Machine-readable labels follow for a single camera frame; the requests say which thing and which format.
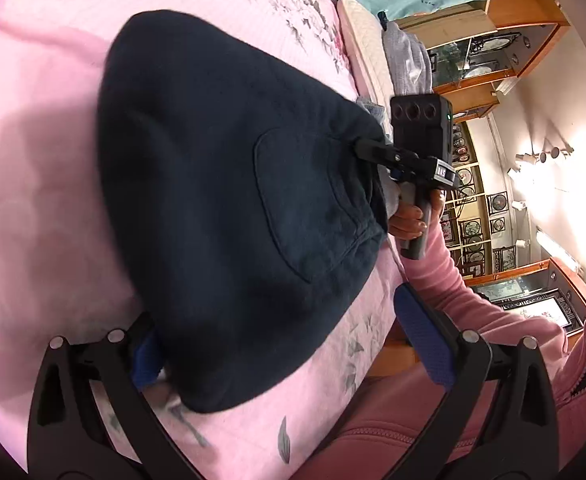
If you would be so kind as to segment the pink sleeved right forearm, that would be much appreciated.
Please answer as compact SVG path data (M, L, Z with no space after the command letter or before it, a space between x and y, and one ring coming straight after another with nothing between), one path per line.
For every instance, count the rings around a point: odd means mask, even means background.
M516 344L534 337L544 362L550 366L567 358L564 330L543 316L509 313L478 296L463 281L445 246L442 230L434 224L427 234L420 260L402 258L406 280L431 308L446 313L460 330L476 330L495 344Z

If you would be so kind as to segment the right hand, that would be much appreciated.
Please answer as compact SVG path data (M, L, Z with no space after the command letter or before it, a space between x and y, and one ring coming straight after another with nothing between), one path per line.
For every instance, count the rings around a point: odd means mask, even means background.
M416 240L432 226L436 226L445 204L445 192L434 190L431 194L431 220L426 222L423 211L400 200L395 214L389 219L389 234L397 240Z

